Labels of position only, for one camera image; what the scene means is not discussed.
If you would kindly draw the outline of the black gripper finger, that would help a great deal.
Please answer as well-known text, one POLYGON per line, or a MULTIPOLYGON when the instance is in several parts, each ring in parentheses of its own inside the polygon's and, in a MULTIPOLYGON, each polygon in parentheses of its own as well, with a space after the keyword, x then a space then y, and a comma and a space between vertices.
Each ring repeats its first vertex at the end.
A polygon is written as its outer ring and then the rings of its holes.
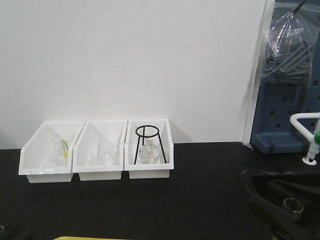
POLYGON ((32 240, 33 235, 28 232, 20 232, 16 224, 1 224, 0 225, 1 240, 32 240))
POLYGON ((272 180, 267 184, 267 200, 281 209, 285 198, 294 198, 304 206, 299 220, 320 219, 320 195, 295 187, 289 182, 272 180))
POLYGON ((276 205, 260 196, 250 199, 252 214, 279 240, 318 240, 320 238, 320 210, 313 205, 290 208, 289 198, 276 205))

